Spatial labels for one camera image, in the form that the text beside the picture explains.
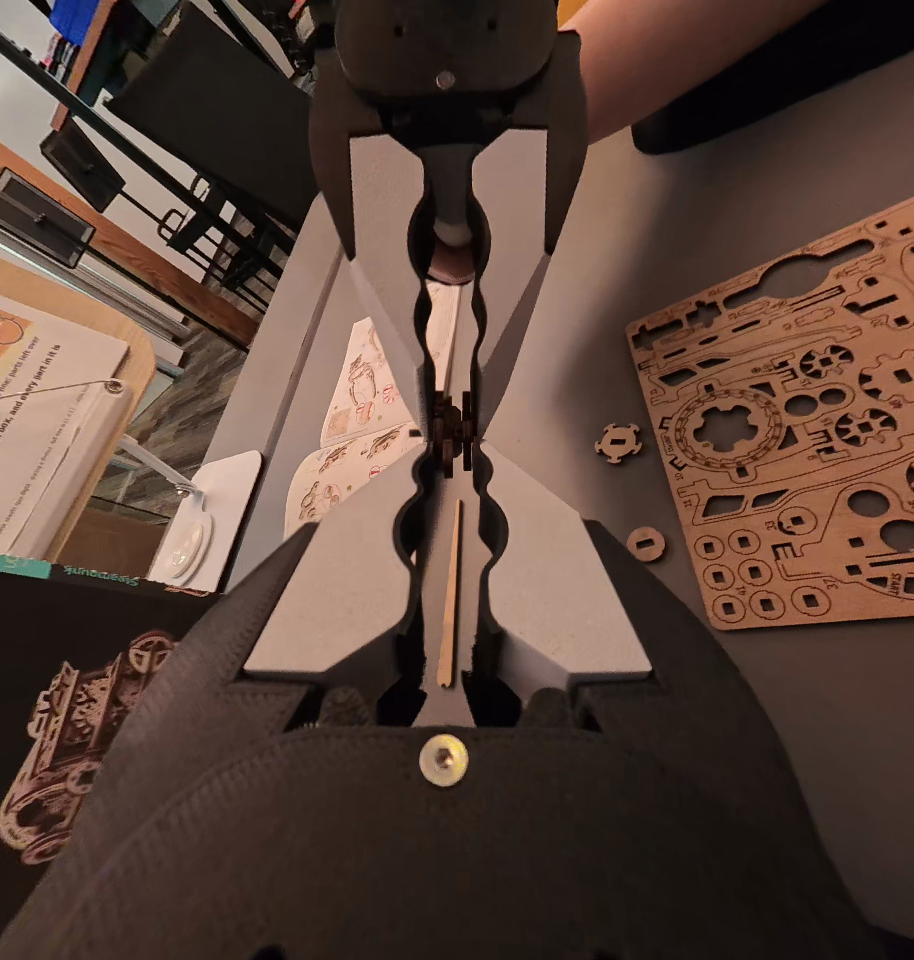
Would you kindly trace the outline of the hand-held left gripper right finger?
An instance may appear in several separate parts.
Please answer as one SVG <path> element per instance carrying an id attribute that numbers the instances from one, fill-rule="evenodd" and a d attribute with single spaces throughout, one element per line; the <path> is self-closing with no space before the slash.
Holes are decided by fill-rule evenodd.
<path id="1" fill-rule="evenodd" d="M 514 726 L 540 690 L 652 673 L 586 524 L 486 441 L 476 442 L 480 575 L 466 701 L 476 726 Z"/>

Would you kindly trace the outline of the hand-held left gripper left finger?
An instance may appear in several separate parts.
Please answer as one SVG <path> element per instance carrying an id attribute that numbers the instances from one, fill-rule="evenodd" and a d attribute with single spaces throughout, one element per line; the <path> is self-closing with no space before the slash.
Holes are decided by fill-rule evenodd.
<path id="1" fill-rule="evenodd" d="M 413 449 L 315 527 L 244 672 L 349 687 L 378 723 L 410 726 L 426 700 L 421 576 L 432 457 Z"/>

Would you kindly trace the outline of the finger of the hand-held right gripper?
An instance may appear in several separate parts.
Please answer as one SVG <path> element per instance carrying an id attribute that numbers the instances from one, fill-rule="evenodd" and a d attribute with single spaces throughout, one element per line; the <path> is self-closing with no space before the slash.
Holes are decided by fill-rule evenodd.
<path id="1" fill-rule="evenodd" d="M 418 156 L 386 134 L 349 140 L 355 254 L 351 272 L 395 385 L 417 427 L 429 431 L 426 355 L 415 329 L 425 291 L 408 237 L 424 194 Z"/>
<path id="2" fill-rule="evenodd" d="M 486 328 L 477 351 L 477 436 L 484 438 L 509 385 L 550 256 L 545 249 L 544 129 L 505 131 L 472 166 L 472 192 L 487 222 L 478 280 Z"/>

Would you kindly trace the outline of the wooden gear assembly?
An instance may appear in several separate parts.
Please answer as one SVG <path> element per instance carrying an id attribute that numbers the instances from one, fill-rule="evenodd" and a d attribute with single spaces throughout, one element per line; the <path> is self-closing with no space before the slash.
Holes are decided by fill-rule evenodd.
<path id="1" fill-rule="evenodd" d="M 458 407 L 450 395 L 435 391 L 430 426 L 432 457 L 442 476 L 453 478 L 457 464 L 471 472 L 477 426 L 474 392 L 464 390 Z"/>

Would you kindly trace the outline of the person's right forearm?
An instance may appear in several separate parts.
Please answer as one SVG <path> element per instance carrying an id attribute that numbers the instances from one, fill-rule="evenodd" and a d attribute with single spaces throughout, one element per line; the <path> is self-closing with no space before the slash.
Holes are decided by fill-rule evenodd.
<path id="1" fill-rule="evenodd" d="M 837 87 L 914 33 L 914 2 L 590 1 L 581 44 L 588 140 L 644 124 L 679 150 Z"/>

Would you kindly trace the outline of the model instruction booklet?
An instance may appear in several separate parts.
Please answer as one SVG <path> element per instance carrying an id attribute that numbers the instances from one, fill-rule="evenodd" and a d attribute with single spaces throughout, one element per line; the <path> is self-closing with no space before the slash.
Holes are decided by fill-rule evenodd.
<path id="1" fill-rule="evenodd" d="M 373 320 L 357 321 L 321 428 L 320 447 L 303 460 L 289 488 L 284 537 L 319 522 L 420 439 Z"/>

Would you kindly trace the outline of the black model kit box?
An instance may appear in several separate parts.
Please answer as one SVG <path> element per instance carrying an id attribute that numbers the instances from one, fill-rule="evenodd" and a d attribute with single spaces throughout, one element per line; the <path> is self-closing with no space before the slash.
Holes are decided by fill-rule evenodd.
<path id="1" fill-rule="evenodd" d="M 0 935 L 69 843 L 128 714 L 219 599 L 0 558 Z"/>

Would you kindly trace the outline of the laser-cut wooden parts sheet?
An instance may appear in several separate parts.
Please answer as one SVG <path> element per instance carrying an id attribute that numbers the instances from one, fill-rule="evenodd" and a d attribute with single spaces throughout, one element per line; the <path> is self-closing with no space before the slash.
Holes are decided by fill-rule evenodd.
<path id="1" fill-rule="evenodd" d="M 914 198 L 627 327 L 710 624 L 914 618 Z"/>

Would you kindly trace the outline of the thin wooden stick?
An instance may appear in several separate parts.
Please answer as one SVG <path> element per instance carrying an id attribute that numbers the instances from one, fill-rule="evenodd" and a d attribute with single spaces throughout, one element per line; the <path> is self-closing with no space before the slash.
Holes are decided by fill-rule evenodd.
<path id="1" fill-rule="evenodd" d="M 437 671 L 437 683 L 440 688 L 445 690 L 451 689 L 454 685 L 456 664 L 456 631 L 459 612 L 461 574 L 462 531 L 463 500 L 459 498 L 456 501 L 454 511 L 453 532 L 447 570 L 446 590 L 444 595 L 445 598 Z"/>

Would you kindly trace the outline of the small notched wooden gear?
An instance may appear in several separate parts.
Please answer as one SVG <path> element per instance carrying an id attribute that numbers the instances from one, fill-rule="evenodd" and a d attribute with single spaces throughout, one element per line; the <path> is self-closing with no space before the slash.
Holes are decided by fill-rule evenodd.
<path id="1" fill-rule="evenodd" d="M 596 453 L 604 456 L 613 466 L 620 465 L 627 458 L 640 453 L 642 440 L 640 429 L 631 423 L 618 425 L 608 424 L 603 436 L 595 443 Z"/>

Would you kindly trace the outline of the black chair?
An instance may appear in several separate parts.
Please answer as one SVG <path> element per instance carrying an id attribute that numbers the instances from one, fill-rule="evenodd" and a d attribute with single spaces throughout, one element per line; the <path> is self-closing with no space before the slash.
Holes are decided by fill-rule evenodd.
<path id="1" fill-rule="evenodd" d="M 310 97 L 235 42 L 195 5 L 106 108 L 190 167 L 191 191 L 260 256 L 293 250 L 318 196 Z"/>

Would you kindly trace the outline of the wooden ledge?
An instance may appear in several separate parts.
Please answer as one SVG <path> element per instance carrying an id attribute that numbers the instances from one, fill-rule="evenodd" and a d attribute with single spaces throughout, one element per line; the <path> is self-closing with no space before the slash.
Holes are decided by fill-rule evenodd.
<path id="1" fill-rule="evenodd" d="M 192 279 L 73 191 L 58 184 L 0 141 L 0 174 L 10 170 L 94 228 L 90 254 L 201 326 L 248 352 L 258 331 L 250 318 L 211 289 Z"/>

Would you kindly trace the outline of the black framed box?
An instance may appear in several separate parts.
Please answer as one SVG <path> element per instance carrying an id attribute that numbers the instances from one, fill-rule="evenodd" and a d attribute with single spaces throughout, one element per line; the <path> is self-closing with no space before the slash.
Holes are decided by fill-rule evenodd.
<path id="1" fill-rule="evenodd" d="M 0 230 L 70 270 L 89 253 L 96 232 L 90 222 L 8 167 L 0 172 Z"/>
<path id="2" fill-rule="evenodd" d="M 40 144 L 43 157 L 90 206 L 103 213 L 120 196 L 126 181 L 95 143 L 68 117 Z"/>

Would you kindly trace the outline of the instruction sheet on stand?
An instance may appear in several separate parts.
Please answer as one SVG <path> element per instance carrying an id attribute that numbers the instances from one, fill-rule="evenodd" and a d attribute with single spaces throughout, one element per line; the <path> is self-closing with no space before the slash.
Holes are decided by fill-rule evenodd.
<path id="1" fill-rule="evenodd" d="M 85 506 L 109 464 L 111 455 L 120 446 L 121 438 L 127 436 L 137 406 L 155 376 L 157 358 L 149 335 L 125 314 L 87 294 L 74 291 L 1 258 L 0 295 L 11 298 L 20 305 L 103 332 L 128 344 L 127 358 L 114 378 L 127 386 L 130 390 L 130 398 L 125 401 L 122 414 L 100 445 L 96 462 L 90 474 L 87 475 L 78 498 L 68 511 L 66 520 L 42 558 L 13 556 L 34 560 L 56 560 L 76 528 Z"/>

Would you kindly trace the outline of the blue bin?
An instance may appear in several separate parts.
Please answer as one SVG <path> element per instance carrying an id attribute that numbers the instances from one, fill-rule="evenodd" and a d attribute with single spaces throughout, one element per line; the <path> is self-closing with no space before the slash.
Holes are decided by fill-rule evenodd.
<path id="1" fill-rule="evenodd" d="M 49 16 L 50 23 L 62 38 L 80 48 L 86 40 L 100 4 L 97 0 L 56 0 Z"/>

